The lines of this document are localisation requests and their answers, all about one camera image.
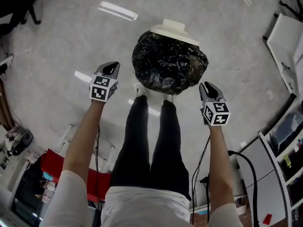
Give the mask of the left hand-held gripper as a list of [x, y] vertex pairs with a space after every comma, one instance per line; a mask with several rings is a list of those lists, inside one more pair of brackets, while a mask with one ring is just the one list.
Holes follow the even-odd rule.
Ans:
[[[114, 94], [118, 84], [118, 74], [120, 69], [120, 63], [117, 61], [111, 61], [101, 64], [96, 74], [93, 75], [89, 85], [89, 97], [92, 100], [107, 102], [108, 99]], [[101, 72], [103, 75], [109, 75], [110, 77], [97, 74]]]

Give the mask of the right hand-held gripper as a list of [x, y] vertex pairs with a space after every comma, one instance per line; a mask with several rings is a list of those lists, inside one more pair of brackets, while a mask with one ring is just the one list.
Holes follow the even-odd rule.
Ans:
[[223, 92], [213, 83], [200, 83], [199, 93], [202, 101], [202, 116], [208, 126], [224, 126], [228, 123], [231, 112]]

